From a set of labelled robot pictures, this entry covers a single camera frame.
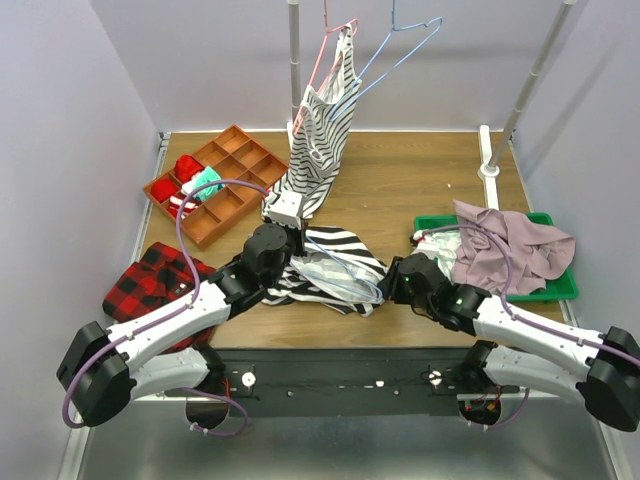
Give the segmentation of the wide-striped black white tank top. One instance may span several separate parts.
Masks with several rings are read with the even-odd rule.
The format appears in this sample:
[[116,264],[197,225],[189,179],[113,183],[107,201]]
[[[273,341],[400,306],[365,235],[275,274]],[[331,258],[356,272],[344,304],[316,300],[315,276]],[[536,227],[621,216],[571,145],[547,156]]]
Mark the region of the wide-striped black white tank top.
[[343,315],[367,317],[383,303],[378,284],[386,265],[353,232],[340,227],[306,230],[305,254],[294,256],[265,294],[269,306],[319,303]]

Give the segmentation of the light blue wire hanger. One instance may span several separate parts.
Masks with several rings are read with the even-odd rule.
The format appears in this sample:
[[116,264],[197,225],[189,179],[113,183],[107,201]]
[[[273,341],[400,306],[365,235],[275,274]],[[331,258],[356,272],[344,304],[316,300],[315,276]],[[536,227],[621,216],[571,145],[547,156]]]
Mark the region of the light blue wire hanger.
[[311,230],[303,246],[304,254],[292,256],[290,266],[314,286],[349,303],[383,302],[377,284],[387,267],[355,234]]

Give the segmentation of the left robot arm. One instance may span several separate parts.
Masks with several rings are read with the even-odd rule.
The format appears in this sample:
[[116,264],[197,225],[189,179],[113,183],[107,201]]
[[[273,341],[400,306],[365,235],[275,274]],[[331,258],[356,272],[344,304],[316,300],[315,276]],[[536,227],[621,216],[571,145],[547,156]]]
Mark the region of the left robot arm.
[[130,401],[165,390],[214,393],[222,380],[214,354],[203,347],[168,354],[174,344],[250,310],[303,251],[305,225],[264,223],[243,250],[179,299],[109,328],[81,327],[56,377],[65,390],[62,417],[70,428],[95,427]]

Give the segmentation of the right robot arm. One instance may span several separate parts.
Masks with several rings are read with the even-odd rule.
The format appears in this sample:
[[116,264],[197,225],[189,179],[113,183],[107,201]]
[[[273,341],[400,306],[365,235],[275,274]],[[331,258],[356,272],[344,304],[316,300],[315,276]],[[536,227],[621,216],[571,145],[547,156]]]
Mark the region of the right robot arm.
[[469,390],[518,386],[571,399],[623,432],[639,426],[639,345],[628,331],[567,326],[449,281],[423,253],[394,258],[383,297],[477,341],[460,367]]

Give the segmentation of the white garment in bin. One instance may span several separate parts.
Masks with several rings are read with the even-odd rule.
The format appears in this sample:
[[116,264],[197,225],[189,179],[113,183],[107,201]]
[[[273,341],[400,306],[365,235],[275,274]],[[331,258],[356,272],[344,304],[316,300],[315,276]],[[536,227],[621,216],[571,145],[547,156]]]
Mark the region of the white garment in bin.
[[416,231],[412,239],[416,242],[415,251],[423,252],[434,260],[447,278],[451,278],[451,270],[457,260],[457,250],[462,244],[461,235],[457,230],[426,233]]

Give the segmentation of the brown compartment tray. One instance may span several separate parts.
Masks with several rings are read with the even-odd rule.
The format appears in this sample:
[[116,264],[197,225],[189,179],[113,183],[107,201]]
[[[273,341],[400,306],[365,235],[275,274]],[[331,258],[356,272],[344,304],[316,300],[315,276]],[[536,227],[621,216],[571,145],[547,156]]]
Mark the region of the brown compartment tray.
[[287,170],[285,162],[237,125],[183,154],[143,192],[200,249],[209,247],[260,205]]

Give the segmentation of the mauve garment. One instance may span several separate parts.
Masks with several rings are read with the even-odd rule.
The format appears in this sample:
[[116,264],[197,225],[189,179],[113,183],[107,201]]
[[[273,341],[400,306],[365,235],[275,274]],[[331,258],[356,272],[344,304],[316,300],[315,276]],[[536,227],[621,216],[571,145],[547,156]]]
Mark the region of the mauve garment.
[[520,212],[458,200],[454,206],[462,226],[451,270],[455,283],[525,296],[559,278],[574,258],[575,238],[554,226],[534,223]]

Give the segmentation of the red white striped sock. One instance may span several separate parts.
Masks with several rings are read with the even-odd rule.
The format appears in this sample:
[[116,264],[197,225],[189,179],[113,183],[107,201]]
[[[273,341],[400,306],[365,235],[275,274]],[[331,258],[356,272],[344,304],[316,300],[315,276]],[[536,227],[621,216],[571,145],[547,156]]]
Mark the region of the red white striped sock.
[[197,201],[185,201],[182,195],[172,195],[169,197],[167,210],[173,218],[184,220],[199,206],[200,204]]

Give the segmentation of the red black plaid shirt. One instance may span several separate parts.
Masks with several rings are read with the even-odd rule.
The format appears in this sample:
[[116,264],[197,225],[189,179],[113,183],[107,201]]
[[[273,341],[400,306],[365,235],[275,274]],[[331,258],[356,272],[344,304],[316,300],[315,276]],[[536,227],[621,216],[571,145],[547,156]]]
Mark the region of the red black plaid shirt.
[[194,286],[183,253],[156,242],[121,275],[104,298],[102,309],[116,322],[124,323],[188,295]]

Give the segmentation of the red sock ball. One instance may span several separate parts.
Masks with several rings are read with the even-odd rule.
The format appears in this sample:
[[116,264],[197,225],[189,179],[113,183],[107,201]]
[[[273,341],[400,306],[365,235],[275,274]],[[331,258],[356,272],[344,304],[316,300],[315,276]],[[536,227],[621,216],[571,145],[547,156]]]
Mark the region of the red sock ball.
[[181,155],[175,163],[174,174],[181,183],[186,183],[204,169],[203,165],[191,155]]
[[180,191],[180,187],[170,178],[160,178],[150,187],[150,195],[157,202],[162,203]]

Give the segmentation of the red sock ball lower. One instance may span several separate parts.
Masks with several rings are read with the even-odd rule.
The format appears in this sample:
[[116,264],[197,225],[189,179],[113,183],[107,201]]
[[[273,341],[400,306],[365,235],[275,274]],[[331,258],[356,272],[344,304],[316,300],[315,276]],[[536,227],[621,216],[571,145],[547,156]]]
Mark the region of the red sock ball lower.
[[150,187],[150,195],[157,202],[162,203],[180,191],[180,187],[170,178],[160,178]]

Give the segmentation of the rack pole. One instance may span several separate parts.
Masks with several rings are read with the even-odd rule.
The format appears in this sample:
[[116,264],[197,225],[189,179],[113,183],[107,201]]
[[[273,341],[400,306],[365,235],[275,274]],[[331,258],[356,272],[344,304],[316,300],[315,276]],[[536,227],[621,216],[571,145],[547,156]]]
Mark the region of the rack pole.
[[291,85],[291,120],[287,123],[287,133],[293,135],[293,122],[298,113],[302,89],[300,74],[300,5],[298,0],[288,0],[289,52]]
[[558,39],[560,32],[569,17],[569,14],[576,4],[576,0],[564,0],[561,2],[558,12],[546,34],[544,41],[539,49],[536,59],[529,70],[528,76],[520,90],[520,93],[516,99],[514,107],[507,119],[504,126],[502,135],[500,137],[498,147],[493,151],[491,158],[486,163],[486,171],[491,173],[497,173],[499,170],[499,162],[502,159],[504,151],[508,145],[509,139],[514,133],[519,119],[525,110],[525,107],[530,100],[534,86],[536,85],[538,78],[545,66],[547,59],[551,53],[551,50]]

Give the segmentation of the green plastic bin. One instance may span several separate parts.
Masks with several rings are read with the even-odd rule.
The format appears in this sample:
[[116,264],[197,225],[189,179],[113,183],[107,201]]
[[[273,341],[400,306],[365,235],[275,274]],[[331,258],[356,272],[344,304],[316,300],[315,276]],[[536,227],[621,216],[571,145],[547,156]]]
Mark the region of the green plastic bin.
[[[424,215],[414,219],[414,230],[430,230],[434,228],[454,225],[457,223],[455,215]],[[547,280],[544,289],[538,289],[529,295],[509,295],[507,301],[514,302],[553,302],[573,300],[579,295],[579,289],[570,268],[555,280]]]

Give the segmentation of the left rack pole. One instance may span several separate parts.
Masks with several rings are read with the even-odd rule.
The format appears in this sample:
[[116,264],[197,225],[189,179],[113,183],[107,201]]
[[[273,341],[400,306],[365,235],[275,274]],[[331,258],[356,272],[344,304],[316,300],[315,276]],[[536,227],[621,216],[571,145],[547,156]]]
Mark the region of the left rack pole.
[[298,113],[302,89],[300,74],[300,5],[298,0],[288,0],[289,52],[291,85],[291,120],[287,123],[287,133],[293,135],[293,122]]

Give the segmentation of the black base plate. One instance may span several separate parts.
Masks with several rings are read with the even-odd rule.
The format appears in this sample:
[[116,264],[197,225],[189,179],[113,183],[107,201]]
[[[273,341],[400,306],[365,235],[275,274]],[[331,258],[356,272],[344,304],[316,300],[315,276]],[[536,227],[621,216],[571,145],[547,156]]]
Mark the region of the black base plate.
[[231,394],[251,418],[455,416],[463,396],[515,393],[463,376],[465,348],[218,348]]

